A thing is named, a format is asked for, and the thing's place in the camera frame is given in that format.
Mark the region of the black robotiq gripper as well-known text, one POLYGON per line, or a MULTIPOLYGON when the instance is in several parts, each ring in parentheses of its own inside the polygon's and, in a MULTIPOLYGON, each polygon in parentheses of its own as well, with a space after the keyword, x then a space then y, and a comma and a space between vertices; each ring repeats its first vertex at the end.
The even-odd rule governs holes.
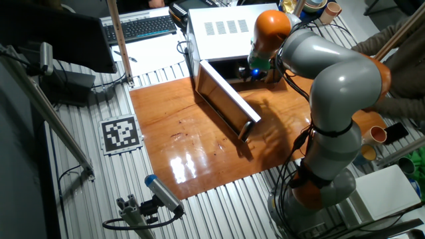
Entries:
POLYGON ((248 69, 245 73, 245 81, 258 81, 266 77, 266 71, 261 71, 258 68, 248 69))

